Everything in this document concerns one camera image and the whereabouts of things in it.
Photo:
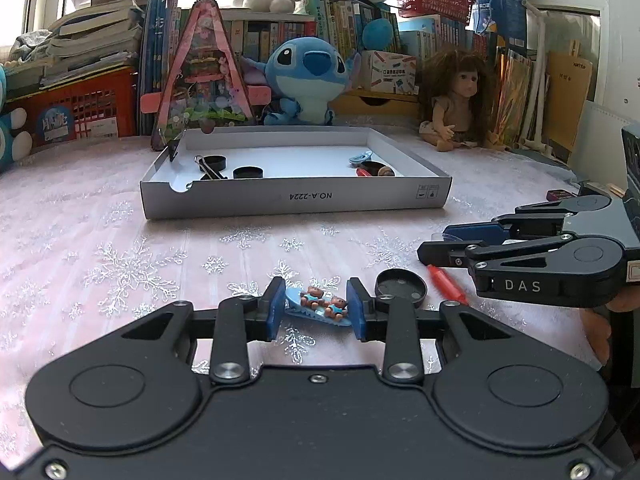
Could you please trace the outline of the person right hand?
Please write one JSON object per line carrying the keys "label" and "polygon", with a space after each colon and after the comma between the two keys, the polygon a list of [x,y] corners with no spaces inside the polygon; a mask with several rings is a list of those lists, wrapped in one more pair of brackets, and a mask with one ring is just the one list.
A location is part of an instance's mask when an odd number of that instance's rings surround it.
{"label": "person right hand", "polygon": [[[638,287],[624,288],[605,305],[606,310],[617,313],[638,310],[639,306],[640,289]],[[608,342],[612,335],[610,321],[594,309],[582,309],[580,319],[592,351],[600,364],[605,365],[611,353]]]}

